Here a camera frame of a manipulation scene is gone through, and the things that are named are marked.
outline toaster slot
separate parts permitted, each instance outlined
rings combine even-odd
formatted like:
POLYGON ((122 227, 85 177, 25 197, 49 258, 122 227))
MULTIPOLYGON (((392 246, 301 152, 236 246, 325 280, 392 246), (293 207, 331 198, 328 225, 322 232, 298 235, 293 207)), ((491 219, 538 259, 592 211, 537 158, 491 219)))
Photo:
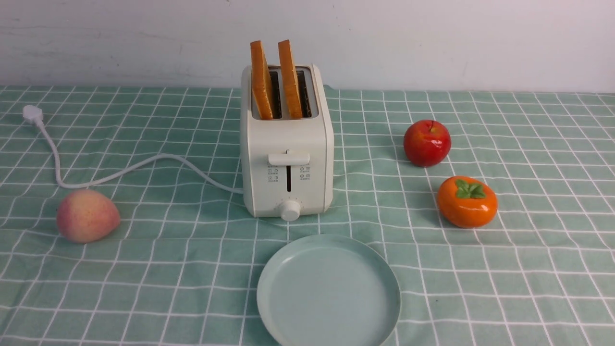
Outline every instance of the toaster slot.
POLYGON ((297 70, 297 81, 299 84, 299 100, 301 101, 301 112, 304 118, 312 117, 312 110, 309 104, 308 85, 306 74, 303 70, 297 70))
POLYGON ((290 192, 290 166, 286 166, 286 191, 290 192))
POLYGON ((277 76, 277 71, 269 70, 269 77, 271 77, 271 86, 273 88, 273 104, 271 105, 271 112, 274 119, 282 118, 282 100, 280 99, 280 81, 277 76))

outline plate rim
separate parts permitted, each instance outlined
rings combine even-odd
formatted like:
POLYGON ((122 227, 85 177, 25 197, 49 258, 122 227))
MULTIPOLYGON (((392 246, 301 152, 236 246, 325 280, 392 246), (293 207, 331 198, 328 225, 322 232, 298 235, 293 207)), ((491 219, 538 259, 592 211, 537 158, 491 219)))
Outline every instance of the plate rim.
POLYGON ((263 318, 263 314, 261 313, 263 310, 265 310, 264 305, 265 305, 265 298, 264 298, 264 292, 263 292, 263 283, 266 280, 267 276, 271 276, 273 274, 275 274, 274 271, 274 262, 280 263, 281 261, 276 261, 276 259, 281 259, 282 257, 284 257, 284 249, 286 249, 286 251, 288 251, 288 247, 289 246, 297 246, 301 243, 304 242, 310 242, 313 239, 316 238, 323 238, 323 239, 337 239, 338 241, 344 241, 344 242, 348 242, 348 243, 354 243, 355 245, 358 245, 359 247, 362 247, 364 250, 371 252, 373 254, 377 255, 377 258, 379 261, 382 261, 382 263, 384 264, 384 267, 390 271, 390 274, 392 275, 394 281, 395 281, 395 299, 397 299, 397 301, 399 301, 399 304, 397 306, 397 313, 395 314, 394 318, 395 318, 395 322, 392 325, 392 328, 390 328, 390 330, 388 329, 388 333, 387 336, 382 340, 382 342, 380 342, 379 344, 374 344, 371 346, 382 346, 384 345, 384 343, 386 343, 386 341, 391 337, 391 335, 393 334, 393 332, 395 331, 395 328, 397 327, 397 324, 399 323, 399 319, 401 317, 402 314, 402 289, 401 286, 399 284, 399 279, 397 278, 397 275, 395 274, 395 271, 393 271, 393 268, 391 268, 391 266, 386 262, 386 260, 384 259, 384 257, 378 253, 378 251, 374 250, 373 248, 371 248, 369 245, 363 243, 362 241, 353 239, 349 236, 343 236, 343 235, 332 235, 332 234, 317 234, 317 235, 309 235, 309 236, 304 236, 301 238, 298 238, 296 240, 293 240, 291 242, 288 242, 286 245, 282 246, 280 249, 278 249, 265 263, 265 266, 263 267, 263 270, 258 278, 258 283, 256 285, 256 305, 258 308, 258 314, 259 317, 261 318, 261 321, 264 324, 265 329, 267 330, 267 332, 271 335, 271 337, 273 337, 273 339, 278 342, 281 346, 293 346, 293 344, 290 343, 289 340, 287 340, 286 338, 284 338, 282 335, 280 335, 277 332, 277 328, 275 325, 273 325, 272 321, 267 320, 266 318, 263 318))

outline persimmon leaf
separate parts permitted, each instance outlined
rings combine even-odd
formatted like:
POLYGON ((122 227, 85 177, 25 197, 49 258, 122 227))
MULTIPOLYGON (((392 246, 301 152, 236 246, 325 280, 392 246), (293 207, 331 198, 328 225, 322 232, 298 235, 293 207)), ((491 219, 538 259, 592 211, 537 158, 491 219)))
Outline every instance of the persimmon leaf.
POLYGON ((487 195, 483 191, 482 184, 477 184, 477 186, 474 187, 472 191, 470 192, 470 198, 486 198, 486 197, 487 195))
POLYGON ((467 199, 487 197, 483 191, 483 184, 481 183, 470 184, 463 179, 457 179, 455 180, 455 185, 457 186, 457 193, 455 193, 457 198, 467 199))
POLYGON ((463 179, 457 179, 455 180, 455 185, 457 185, 458 188, 462 189, 462 190, 467 190, 468 187, 470 186, 465 180, 463 179))
POLYGON ((457 179, 455 180, 455 185, 457 186, 457 193, 455 194, 457 198, 470 198, 470 184, 463 179, 457 179))

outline plate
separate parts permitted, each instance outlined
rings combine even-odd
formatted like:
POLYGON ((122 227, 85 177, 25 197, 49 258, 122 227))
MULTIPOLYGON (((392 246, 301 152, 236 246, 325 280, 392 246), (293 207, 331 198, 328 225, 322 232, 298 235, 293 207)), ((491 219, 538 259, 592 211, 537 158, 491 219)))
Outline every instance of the plate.
POLYGON ((282 346, 380 346, 399 319, 401 290, 369 246, 314 235, 269 259, 256 303, 265 328, 282 346))

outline peach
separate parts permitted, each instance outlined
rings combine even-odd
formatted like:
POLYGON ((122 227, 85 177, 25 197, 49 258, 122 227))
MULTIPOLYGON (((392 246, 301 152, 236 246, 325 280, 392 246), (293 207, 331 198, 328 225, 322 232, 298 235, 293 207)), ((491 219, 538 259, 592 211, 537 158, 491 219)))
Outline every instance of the peach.
POLYGON ((77 190, 64 197, 56 215, 58 231, 74 243, 89 243, 109 235, 120 223, 113 202, 100 192, 77 190))

